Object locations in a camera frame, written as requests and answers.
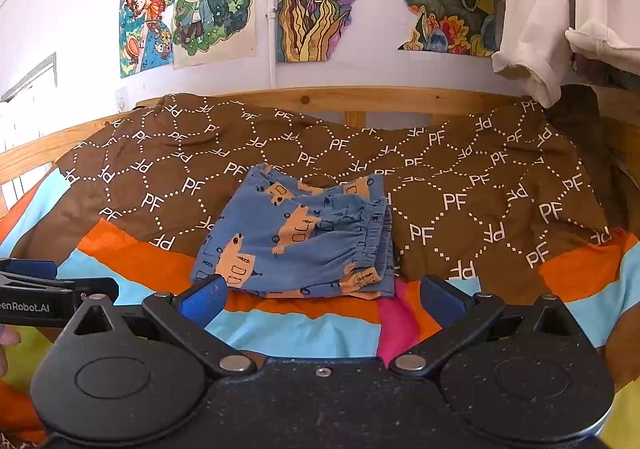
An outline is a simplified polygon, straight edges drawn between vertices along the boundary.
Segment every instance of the silver bolt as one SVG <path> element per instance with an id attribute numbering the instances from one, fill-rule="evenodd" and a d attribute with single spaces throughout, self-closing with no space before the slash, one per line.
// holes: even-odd
<path id="1" fill-rule="evenodd" d="M 420 355 L 413 355 L 407 353 L 406 355 L 400 355 L 396 359 L 396 367 L 403 371 L 420 371 L 427 366 L 427 361 Z"/>
<path id="2" fill-rule="evenodd" d="M 316 368 L 316 371 L 314 371 L 314 373 L 316 374 L 316 377 L 321 377 L 322 379 L 324 379 L 326 377 L 330 377 L 333 371 L 331 370 L 331 368 Z"/>
<path id="3" fill-rule="evenodd" d="M 251 368 L 251 359 L 244 355 L 227 355 L 220 359 L 220 368 L 234 373 L 243 373 Z"/>

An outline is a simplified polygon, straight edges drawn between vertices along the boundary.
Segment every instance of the light blue stripe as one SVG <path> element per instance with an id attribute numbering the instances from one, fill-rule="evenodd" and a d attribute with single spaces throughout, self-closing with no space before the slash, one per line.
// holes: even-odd
<path id="1" fill-rule="evenodd" d="M 113 272 L 90 255 L 75 249 L 65 262 L 58 267 L 58 279 L 84 279 L 87 277 L 112 277 L 118 283 L 119 296 L 115 304 L 140 304 L 142 300 L 153 293 L 146 286 L 125 279 L 120 274 Z"/>
<path id="2" fill-rule="evenodd" d="M 237 350 L 274 357 L 375 357 L 380 325 L 325 314 L 310 319 L 298 313 L 222 310 L 206 330 Z"/>
<path id="3" fill-rule="evenodd" d="M 120 288 L 118 305 L 140 304 L 153 293 L 78 250 L 58 267 L 58 279 L 86 277 L 113 277 Z M 297 313 L 282 315 L 261 310 L 222 310 L 206 329 L 238 350 L 274 357 L 375 357 L 380 337 L 380 325 L 361 319 L 334 314 L 309 319 Z"/>
<path id="4" fill-rule="evenodd" d="M 480 291 L 479 277 L 472 277 L 469 279 L 447 279 L 447 283 L 455 286 L 458 290 L 462 290 L 467 295 L 473 295 Z"/>
<path id="5" fill-rule="evenodd" d="M 0 244 L 0 257 L 10 257 L 11 251 L 20 241 L 20 238 L 30 231 L 41 218 L 58 203 L 60 198 L 69 190 L 71 185 L 65 180 L 60 169 L 55 169 L 44 178 L 38 190 L 33 195 L 33 200 L 25 210 L 24 214 L 15 224 L 14 228 Z"/>
<path id="6" fill-rule="evenodd" d="M 618 318 L 640 302 L 640 243 L 622 257 L 620 279 L 596 295 L 566 304 L 594 346 L 603 346 Z"/>

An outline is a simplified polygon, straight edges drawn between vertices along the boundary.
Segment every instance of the bed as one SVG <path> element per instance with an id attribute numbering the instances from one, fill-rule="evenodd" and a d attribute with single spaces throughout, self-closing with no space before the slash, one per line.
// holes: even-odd
<path id="1" fill-rule="evenodd" d="M 601 119 L 583 86 L 563 91 L 554 108 L 545 114 L 529 99 L 489 93 L 362 86 L 145 100 L 0 154 L 0 184 L 54 163 L 9 212 L 0 199 L 0 257 L 52 259 L 65 279 L 113 277 L 118 303 L 134 304 L 187 288 L 199 245 L 250 166 L 267 162 L 319 188 L 382 174 L 402 275 L 394 299 L 233 292 L 207 329 L 252 352 L 389 360 L 439 330 L 416 301 L 425 273 L 513 304 L 552 292 L 614 378 L 604 438 L 631 447 L 636 427 L 625 416 L 637 412 L 640 374 L 631 342 L 640 315 L 637 131 Z M 389 110 L 431 113 L 430 125 L 367 128 L 366 111 Z M 312 111 L 342 111 L 344 125 L 303 114 Z M 0 406 L 0 429 L 39 442 L 25 390 L 49 341 L 31 329 L 24 336 L 9 353 L 20 368 L 0 387 L 0 403 L 14 405 Z"/>

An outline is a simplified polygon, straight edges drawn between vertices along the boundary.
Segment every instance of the wooden headboard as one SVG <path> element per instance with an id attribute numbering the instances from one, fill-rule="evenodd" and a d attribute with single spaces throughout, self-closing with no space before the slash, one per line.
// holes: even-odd
<path id="1" fill-rule="evenodd" d="M 434 115 L 432 122 L 437 123 L 450 116 L 490 111 L 516 100 L 514 96 L 493 93 L 407 86 L 284 88 L 215 96 L 296 112 L 341 111 L 344 113 L 345 124 L 359 128 L 366 127 L 367 111 L 430 113 Z M 139 102 L 138 106 L 155 106 L 159 100 L 160 98 L 150 98 Z M 0 185 L 31 169 L 55 162 L 77 143 L 102 129 L 107 122 L 117 120 L 125 114 L 114 114 L 63 129 L 0 154 Z M 613 148 L 635 155 L 640 164 L 639 128 L 607 119 L 606 131 Z M 0 218 L 6 212 L 4 196 L 0 191 Z"/>

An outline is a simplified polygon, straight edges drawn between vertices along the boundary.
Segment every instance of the bedspread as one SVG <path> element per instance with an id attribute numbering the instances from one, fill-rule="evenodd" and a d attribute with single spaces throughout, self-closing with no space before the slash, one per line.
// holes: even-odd
<path id="1" fill-rule="evenodd" d="M 510 304 L 555 293 L 604 347 L 618 388 L 640 373 L 628 342 L 640 316 L 638 240 L 607 228 L 577 150 L 531 101 L 380 130 L 168 95 L 63 156 L 0 222 L 0 256 L 52 259 L 65 279 L 113 277 L 117 304 L 180 293 L 223 207 L 263 162 L 316 188 L 382 175 L 400 277 L 394 298 L 374 301 L 230 291 L 207 330 L 236 348 L 388 361 L 440 329 L 420 307 L 419 279 L 433 273 Z"/>

